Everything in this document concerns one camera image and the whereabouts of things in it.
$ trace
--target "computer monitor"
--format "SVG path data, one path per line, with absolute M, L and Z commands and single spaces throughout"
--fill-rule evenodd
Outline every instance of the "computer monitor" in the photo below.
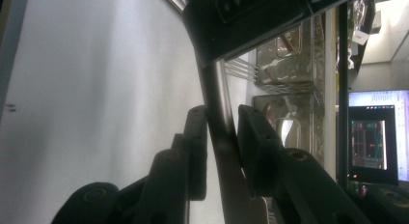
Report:
M 378 130 L 373 133 L 381 133 L 382 131 L 385 131 L 384 117 L 387 117 L 388 115 L 386 115 L 386 113 L 391 112 L 391 110 L 395 111 L 395 161 L 397 165 L 397 177 L 400 182 L 406 184 L 409 183 L 409 90 L 351 92 L 349 93 L 349 107 L 350 130 L 354 129 L 356 134 L 353 136 L 354 132 L 350 132 L 352 133 L 351 140 L 355 137 L 354 141 L 356 144 L 359 143 L 357 138 L 359 138 L 360 133 L 363 133 L 362 131 L 364 129 Z M 360 109 L 364 111 L 358 111 L 361 115 L 357 115 L 356 110 Z M 360 117 L 365 117 L 369 113 L 373 113 L 375 110 L 379 116 L 384 117 L 378 117 L 378 119 L 373 120 L 361 119 L 360 121 Z M 351 115 L 354 116 L 352 118 L 355 120 L 355 124 L 352 124 Z M 355 161 L 352 159 L 352 165 L 354 167 L 377 167 L 379 169 L 387 169 L 387 162 L 385 162 L 385 159 L 387 159 L 387 153 L 385 152 L 385 148 L 379 148 L 380 146 L 385 145 L 385 143 L 382 142 L 385 141 L 385 139 L 382 139 L 383 136 L 385 135 L 373 135 L 372 133 L 368 136 L 368 138 L 371 138 L 372 142 L 375 143 L 373 149 L 370 149 L 370 152 L 368 152 L 368 155 L 376 155 L 376 157 L 373 158 L 374 161 L 368 159 L 364 162 L 362 159 L 360 161 L 357 157 L 355 158 Z

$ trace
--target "monitor screen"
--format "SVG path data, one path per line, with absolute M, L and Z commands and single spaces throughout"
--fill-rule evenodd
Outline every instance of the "monitor screen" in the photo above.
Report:
M 396 91 L 371 91 L 371 92 L 351 92 L 349 93 L 349 106 L 350 107 L 367 107 L 368 109 L 379 109 L 387 106 L 393 106 L 395 109 L 395 138 L 396 138 L 396 154 L 397 154 L 397 173 L 398 179 L 403 182 L 409 182 L 409 90 L 396 90 Z M 383 139 L 382 133 L 382 121 L 357 121 L 355 125 L 355 135 L 358 141 L 360 134 L 363 131 L 369 131 L 376 133 L 372 134 L 373 143 L 382 145 Z M 382 148 L 371 148 L 368 154 L 383 155 Z M 382 160 L 384 157 L 379 157 L 377 162 L 366 162 L 367 167 L 377 167 L 385 169 L 385 162 Z

